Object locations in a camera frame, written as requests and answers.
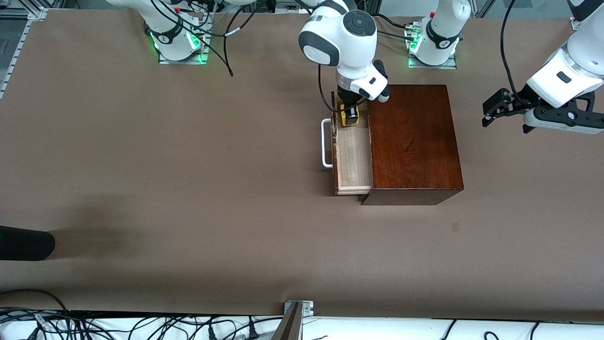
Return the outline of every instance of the black cylinder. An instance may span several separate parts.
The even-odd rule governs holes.
[[[0,226],[0,260],[40,261],[53,250],[49,232]]]

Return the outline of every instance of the green led light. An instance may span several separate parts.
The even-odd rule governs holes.
[[[411,42],[410,51],[416,53],[419,49],[419,45],[422,43],[422,35],[418,34],[417,37]]]
[[[155,47],[155,49],[159,51],[159,47],[157,46],[157,41],[155,40],[155,37],[152,34],[151,34],[151,39],[153,39],[153,47]]]
[[[199,39],[192,35],[191,33],[187,33],[187,39],[189,40],[189,44],[191,44],[191,48],[197,50],[200,46]]]
[[[197,61],[199,62],[200,65],[205,65],[208,63],[208,55],[207,54],[200,54],[197,56]]]

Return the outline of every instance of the metal bracket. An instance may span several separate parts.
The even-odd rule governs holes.
[[[289,300],[289,301],[285,301],[285,306],[283,309],[283,313],[287,313],[289,308],[295,304],[295,303],[301,303],[302,304],[302,316],[306,317],[306,316],[312,316],[314,314],[314,306],[313,306],[313,302],[312,301],[297,301],[297,300]]]
[[[577,21],[577,19],[575,19],[574,17],[570,17],[570,24],[573,27],[573,31],[578,31],[581,22]]]
[[[27,34],[30,32],[31,23],[33,21],[30,20],[25,24],[25,28],[23,29],[23,33],[21,34],[21,38],[19,43],[17,44],[17,49],[14,51],[13,58],[8,65],[8,69],[6,71],[6,75],[4,79],[0,78],[2,82],[0,82],[0,99],[2,99],[4,95],[4,91],[6,91],[6,87],[8,86],[8,81],[10,80],[10,76],[13,74],[14,66],[17,64],[17,59],[21,54],[21,50],[23,49],[23,44],[25,43],[25,38],[27,38]]]
[[[44,21],[46,19],[46,15],[48,15],[48,8],[42,8],[39,12],[30,13],[27,16],[27,20],[29,21]]]
[[[475,18],[484,18],[487,13],[490,11],[491,7],[493,7],[496,0],[487,0],[484,4],[483,8],[481,8],[478,12],[474,14]]]
[[[302,337],[302,318],[313,315],[312,301],[286,301],[285,315],[271,340],[300,340]]]

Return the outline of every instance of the wood grain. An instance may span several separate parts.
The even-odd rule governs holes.
[[[389,101],[370,102],[375,189],[463,190],[445,85],[391,85]]]
[[[335,98],[336,104],[342,102]],[[371,190],[371,148],[367,104],[359,105],[359,123],[344,126],[339,113],[335,116],[335,159],[337,195],[366,194]]]

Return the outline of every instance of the yellow object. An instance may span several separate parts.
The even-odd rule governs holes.
[[[356,120],[353,123],[348,123],[346,119],[346,112],[344,111],[344,104],[340,104],[340,118],[342,118],[342,126],[353,126],[359,123],[359,107],[355,107]]]

